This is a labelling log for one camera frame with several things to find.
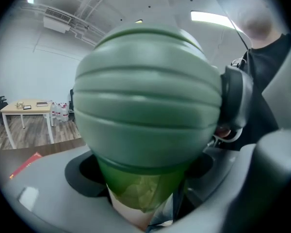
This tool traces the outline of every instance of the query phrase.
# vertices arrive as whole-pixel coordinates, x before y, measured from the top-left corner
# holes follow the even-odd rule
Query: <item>black shirt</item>
[[[257,143],[262,136],[278,129],[262,92],[283,64],[290,48],[291,35],[282,34],[278,40],[261,49],[249,49],[238,63],[238,68],[253,79],[251,112],[240,138],[233,143],[222,143],[221,148],[239,150],[244,145]]]

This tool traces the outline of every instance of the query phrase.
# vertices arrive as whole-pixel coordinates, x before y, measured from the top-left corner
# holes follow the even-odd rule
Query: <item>green ribbed dome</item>
[[[147,172],[201,153],[219,118],[221,79],[187,32],[135,23],[111,31],[80,62],[73,100],[97,157]]]

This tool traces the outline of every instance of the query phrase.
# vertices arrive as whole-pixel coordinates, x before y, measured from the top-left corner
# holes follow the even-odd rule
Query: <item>red object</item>
[[[16,169],[11,175],[10,179],[14,178],[17,174],[19,174],[23,169],[28,167],[32,162],[42,157],[41,154],[36,152],[32,157],[30,157],[27,161],[25,161],[18,169]]]

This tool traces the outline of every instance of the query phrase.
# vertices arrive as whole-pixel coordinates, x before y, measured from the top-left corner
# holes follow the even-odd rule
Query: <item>white table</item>
[[[12,148],[16,149],[16,145],[13,141],[13,138],[9,129],[9,125],[6,120],[6,115],[20,115],[23,129],[25,128],[23,115],[45,115],[47,118],[48,134],[49,134],[50,142],[54,143],[53,134],[51,130],[51,126],[53,127],[53,117],[52,117],[52,111],[51,111],[52,103],[49,102],[48,105],[44,107],[37,107],[36,103],[41,102],[41,101],[42,100],[37,100],[37,99],[23,99],[23,100],[10,103],[9,105],[5,106],[3,109],[0,110],[3,117],[4,127],[8,135],[9,141],[12,145]],[[31,109],[29,110],[17,109],[16,107],[17,102],[24,102],[24,105],[31,105]]]

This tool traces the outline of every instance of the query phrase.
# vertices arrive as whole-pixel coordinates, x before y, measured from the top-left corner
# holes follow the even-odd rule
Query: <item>table leg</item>
[[[49,113],[46,113],[46,116],[47,116],[48,134],[49,134],[50,142],[54,143],[53,134],[52,134],[52,128],[50,126]]]
[[[50,113],[50,114],[49,114],[49,117],[50,117],[50,125],[51,125],[52,127],[54,127],[53,114]]]
[[[15,143],[13,141],[13,138],[12,138],[12,135],[11,135],[11,132],[10,132],[10,129],[9,129],[9,124],[8,124],[8,122],[6,120],[6,115],[4,113],[2,113],[2,118],[3,118],[5,131],[6,131],[7,135],[8,135],[8,138],[9,138],[9,141],[10,141],[10,143],[12,145],[12,148],[16,149]]]
[[[20,115],[20,120],[21,120],[21,124],[23,125],[23,129],[25,128],[25,124],[24,124],[24,118],[23,115]]]

